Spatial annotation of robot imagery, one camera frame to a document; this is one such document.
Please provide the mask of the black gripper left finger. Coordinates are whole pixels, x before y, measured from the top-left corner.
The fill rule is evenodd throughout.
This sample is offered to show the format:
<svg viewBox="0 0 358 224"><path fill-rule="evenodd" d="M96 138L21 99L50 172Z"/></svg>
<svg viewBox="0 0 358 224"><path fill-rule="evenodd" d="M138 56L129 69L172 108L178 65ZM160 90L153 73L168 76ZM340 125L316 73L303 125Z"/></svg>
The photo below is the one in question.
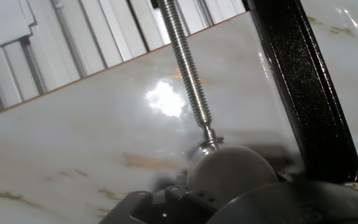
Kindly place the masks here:
<svg viewBox="0 0 358 224"><path fill-rule="evenodd" d="M153 194L128 194L99 224L192 224L207 223L224 206L220 198L205 191L171 186Z"/></svg>

